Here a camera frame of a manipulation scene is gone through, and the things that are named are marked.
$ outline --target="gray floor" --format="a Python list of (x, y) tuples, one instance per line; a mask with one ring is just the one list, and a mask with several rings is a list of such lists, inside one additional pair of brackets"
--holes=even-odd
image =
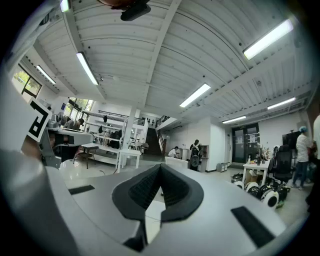
[[(143, 155), (140, 160), (140, 166), (159, 164), (164, 161), (160, 156), (153, 155)], [(135, 169), (136, 159), (128, 159), (127, 166), (122, 169), (122, 172), (132, 171)], [(89, 168), (87, 169), (86, 162), (81, 160), (76, 160), (75, 163), (71, 160), (67, 160), (61, 165), (60, 172), (66, 182), (68, 180), (74, 179), (86, 179), (90, 177), (98, 177), (104, 175), (112, 175), (115, 171), (115, 166), (112, 164), (97, 162), (94, 160), (89, 161)], [(215, 176), (221, 181), (231, 181), (231, 177), (234, 174), (242, 173), (243, 170), (228, 168), (225, 172), (202, 172), (203, 175)], [(291, 186), (292, 180), (289, 180), (288, 186)], [(283, 222), (290, 226), (296, 220), (308, 216), (308, 206), (305, 202), (306, 197), (310, 193), (312, 184), (305, 184), (304, 190), (298, 190), (297, 188), (292, 188), (290, 193), (288, 193), (284, 206), (282, 208), (276, 209), (275, 211), (279, 214)], [(161, 192), (158, 192), (154, 198), (155, 201), (164, 202)]]
[[(231, 181), (231, 177), (234, 174), (242, 173), (243, 171), (235, 168), (228, 168), (225, 172), (210, 172), (205, 173), (205, 175), (214, 175), (217, 177), (217, 179), (220, 179), (222, 181)], [(288, 186), (292, 185), (292, 180), (289, 180)], [(304, 218), (308, 216), (308, 205), (306, 204), (306, 197), (309, 195), (312, 184), (305, 183), (304, 184), (304, 190), (298, 190), (297, 188), (292, 188), (290, 193), (288, 193), (287, 198), (285, 200), (285, 203), (282, 208), (276, 209), (275, 211), (279, 214), (280, 218), (283, 220), (283, 222), (290, 226), (293, 224), (296, 220), (300, 218)]]

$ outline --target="stair railing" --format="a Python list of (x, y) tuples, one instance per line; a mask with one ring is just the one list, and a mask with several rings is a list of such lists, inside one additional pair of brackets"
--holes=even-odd
[(169, 118), (170, 116), (163, 115), (158, 121), (155, 122), (155, 128), (157, 128), (159, 125), (167, 121)]
[(162, 156), (164, 157), (166, 154), (166, 145), (167, 145), (167, 139), (163, 138), (160, 131), (158, 131), (158, 142), (159, 142), (159, 146), (160, 146), (160, 150), (162, 153)]

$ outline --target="person in black shirt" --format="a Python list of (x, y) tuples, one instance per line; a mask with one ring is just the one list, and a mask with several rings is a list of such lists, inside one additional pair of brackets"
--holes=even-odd
[(199, 144), (199, 140), (196, 139), (195, 142), (190, 146), (191, 157), (190, 157), (190, 169), (197, 171), (199, 165), (199, 154), (201, 150), (201, 145)]

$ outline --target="white wall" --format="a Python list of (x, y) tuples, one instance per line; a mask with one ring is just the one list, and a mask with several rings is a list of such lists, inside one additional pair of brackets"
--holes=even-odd
[(37, 99), (43, 100), (52, 105), (58, 95), (46, 85), (43, 85), (37, 95)]
[[(69, 98), (68, 97), (57, 96), (52, 101), (51, 111), (56, 115), (59, 114), (59, 113), (64, 113), (66, 108), (67, 108), (68, 102), (69, 102)], [(64, 110), (61, 109), (63, 103), (65, 104)]]
[(149, 128), (156, 128), (156, 122), (159, 120), (158, 117), (154, 117), (152, 115), (147, 115), (147, 114), (140, 114), (139, 116), (140, 119), (142, 118), (145, 118), (145, 121), (147, 122), (147, 118), (150, 119), (150, 122), (148, 123), (149, 124)]
[(275, 145), (281, 146), (283, 144), (282, 135), (289, 134), (291, 130), (297, 132), (300, 122), (306, 122), (306, 126), (310, 126), (309, 121), (306, 120), (308, 120), (307, 112), (302, 111), (260, 121), (258, 123), (260, 144), (269, 149)]
[(198, 121), (198, 123), (189, 123), (184, 125), (182, 128), (177, 128), (162, 134), (164, 139), (166, 139), (167, 136), (170, 136), (170, 139), (167, 140), (165, 151), (168, 153), (175, 146), (183, 149), (183, 144), (185, 144), (185, 148), (188, 149), (187, 159), (190, 159), (191, 153), (189, 148), (195, 140), (199, 140), (199, 143), (202, 145), (210, 145), (211, 143), (210, 117), (203, 118)]
[(226, 126), (211, 120), (209, 160), (206, 169), (215, 170), (217, 164), (225, 162)]
[[(131, 111), (131, 106), (116, 105), (116, 104), (108, 103), (108, 102), (102, 104), (102, 102), (95, 101), (93, 103), (91, 111), (98, 113), (99, 110), (110, 112), (110, 113), (115, 113), (115, 114), (119, 114), (119, 115), (129, 116), (130, 111)], [(139, 115), (140, 115), (140, 109), (137, 109), (135, 112), (135, 117), (139, 118)], [(89, 116), (88, 122), (95, 123), (96, 120), (102, 121), (102, 118), (95, 117), (95, 116)], [(98, 126), (90, 125), (89, 131), (90, 132), (98, 132), (98, 129), (99, 129)]]
[[(131, 111), (131, 106), (116, 105), (108, 102), (102, 104), (102, 102), (95, 101), (91, 111), (98, 112), (99, 110), (129, 116)], [(139, 118), (139, 115), (140, 115), (140, 109), (137, 109), (135, 113), (135, 117)]]
[(154, 114), (154, 113), (150, 113), (150, 112), (140, 112), (140, 116), (141, 115), (146, 115), (146, 116), (154, 117), (157, 119), (160, 119), (162, 117), (162, 115), (158, 115), (158, 114)]
[[(214, 118), (206, 117), (198, 121), (198, 123), (189, 123), (182, 128), (162, 133), (162, 137), (167, 140), (165, 151), (168, 153), (172, 148), (178, 146), (183, 148), (185, 144), (188, 149), (187, 159), (190, 158), (190, 145), (199, 140), (202, 145), (209, 145), (209, 159), (206, 170), (212, 171), (216, 169), (218, 163), (225, 162), (226, 135), (230, 134), (232, 138), (231, 128), (216, 122)], [(232, 148), (228, 162), (232, 159)]]
[(170, 125), (171, 123), (173, 123), (176, 120), (177, 120), (176, 118), (170, 117), (169, 119), (164, 121), (162, 124), (160, 124), (157, 128), (155, 128), (155, 130), (158, 131), (158, 130)]

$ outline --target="white ceiling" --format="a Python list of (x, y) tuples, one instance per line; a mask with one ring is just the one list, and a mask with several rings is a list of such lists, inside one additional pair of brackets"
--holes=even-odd
[[(309, 103), (319, 78), (299, 24), (253, 59), (243, 55), (290, 18), (279, 1), (151, 0), (149, 5), (150, 13), (128, 22), (97, 0), (73, 0), (73, 11), (59, 11), (26, 55), (51, 69), (61, 94), (137, 103), (142, 111), (189, 121), (209, 115), (219, 121), (241, 115), (258, 120)], [(80, 65), (79, 49), (98, 86)], [(180, 107), (203, 83), (211, 90)], [(293, 96), (293, 104), (267, 111)]]

